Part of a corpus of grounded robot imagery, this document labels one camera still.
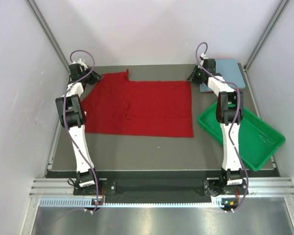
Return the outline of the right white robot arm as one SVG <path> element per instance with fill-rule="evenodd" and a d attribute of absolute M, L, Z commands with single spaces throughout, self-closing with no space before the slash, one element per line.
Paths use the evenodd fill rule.
<path fill-rule="evenodd" d="M 205 84 L 217 96 L 216 120 L 223 139 L 223 162 L 219 188 L 229 194 L 244 183 L 244 167 L 239 154 L 239 130 L 244 115 L 243 92 L 216 72 L 215 59 L 202 54 L 197 58 L 188 82 Z"/>

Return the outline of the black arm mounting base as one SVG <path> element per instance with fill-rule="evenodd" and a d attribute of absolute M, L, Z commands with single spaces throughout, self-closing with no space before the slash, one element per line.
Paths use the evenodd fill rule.
<path fill-rule="evenodd" d="M 212 196 L 236 198 L 247 191 L 245 174 L 241 186 L 224 187 L 221 170 L 213 171 L 98 171 L 98 184 L 77 188 L 69 179 L 73 194 L 104 197 L 112 203 L 210 202 Z"/>

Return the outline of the folded blue t shirt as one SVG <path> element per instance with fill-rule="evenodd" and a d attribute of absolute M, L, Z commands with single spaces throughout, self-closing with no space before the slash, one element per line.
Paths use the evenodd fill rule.
<path fill-rule="evenodd" d="M 208 65 L 201 61 L 201 65 L 211 74 L 222 76 L 226 82 L 235 83 L 240 90 L 245 88 L 245 81 L 236 59 L 215 59 L 215 63 L 215 69 L 211 71 Z"/>

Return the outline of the green plastic tray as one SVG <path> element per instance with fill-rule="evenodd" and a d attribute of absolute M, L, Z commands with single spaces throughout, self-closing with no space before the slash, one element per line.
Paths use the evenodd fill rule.
<path fill-rule="evenodd" d="M 210 106 L 197 121 L 219 144 L 223 144 L 221 127 L 216 120 L 216 106 L 216 103 Z M 285 140 L 282 134 L 244 108 L 239 130 L 239 153 L 247 168 L 260 170 Z"/>

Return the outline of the left aluminium frame post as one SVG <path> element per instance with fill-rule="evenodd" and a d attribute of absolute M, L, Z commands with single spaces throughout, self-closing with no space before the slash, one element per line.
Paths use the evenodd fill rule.
<path fill-rule="evenodd" d="M 35 0 L 25 0 L 25 2 L 28 5 L 31 12 L 33 13 L 35 19 L 37 20 L 37 22 L 38 22 L 39 26 L 41 27 L 43 33 L 45 34 L 46 38 L 50 42 L 53 50 L 55 51 L 56 55 L 60 59 L 65 70 L 67 72 L 70 72 L 69 71 L 69 63 L 68 63 L 62 49 L 60 48 L 53 32 L 51 31 L 45 17 L 43 16 L 40 8 L 38 7 L 36 1 Z"/>

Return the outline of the aluminium frame post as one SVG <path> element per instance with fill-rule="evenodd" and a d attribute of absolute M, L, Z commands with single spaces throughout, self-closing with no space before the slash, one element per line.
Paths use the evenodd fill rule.
<path fill-rule="evenodd" d="M 268 24 L 265 27 L 264 32 L 261 34 L 259 40 L 256 43 L 251 55 L 249 56 L 246 64 L 244 65 L 244 70 L 248 71 L 255 59 L 257 58 L 258 54 L 260 53 L 261 49 L 263 48 L 264 44 L 266 43 L 267 39 L 269 38 L 271 32 L 273 31 L 274 27 L 276 26 L 277 22 L 279 21 L 280 17 L 282 16 L 283 12 L 287 8 L 290 0 L 280 0 L 277 8 L 275 9 L 273 15 L 271 16 Z"/>
<path fill-rule="evenodd" d="M 45 34 L 46 38 L 50 42 L 53 50 L 55 51 L 56 55 L 60 59 L 65 70 L 67 72 L 70 72 L 69 71 L 69 63 L 68 63 L 62 49 L 60 48 L 53 32 L 51 31 L 45 17 L 43 16 L 40 8 L 38 7 L 36 1 L 35 0 L 25 0 L 25 2 L 28 5 L 31 12 L 33 13 L 35 19 L 37 20 L 37 22 L 38 22 L 39 26 L 41 27 L 43 33 Z"/>

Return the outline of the right aluminium frame post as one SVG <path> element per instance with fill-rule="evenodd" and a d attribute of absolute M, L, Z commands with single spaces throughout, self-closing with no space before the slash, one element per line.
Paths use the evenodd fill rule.
<path fill-rule="evenodd" d="M 280 0 L 277 8 L 275 9 L 273 15 L 271 16 L 268 24 L 265 27 L 264 32 L 261 34 L 259 40 L 256 43 L 251 55 L 249 56 L 246 64 L 244 65 L 244 70 L 248 71 L 255 59 L 257 58 L 258 54 L 260 53 L 261 49 L 263 48 L 264 44 L 266 43 L 267 39 L 269 38 L 271 32 L 273 31 L 274 27 L 276 26 L 277 22 L 279 21 L 280 17 L 282 16 L 283 12 L 287 8 L 290 0 Z"/>

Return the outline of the aluminium frame rail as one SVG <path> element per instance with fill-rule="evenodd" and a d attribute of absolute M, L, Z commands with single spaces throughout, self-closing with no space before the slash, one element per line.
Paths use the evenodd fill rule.
<path fill-rule="evenodd" d="M 71 197 L 74 188 L 64 178 L 35 179 L 31 197 Z M 289 177 L 250 177 L 247 197 L 294 197 L 294 185 Z"/>

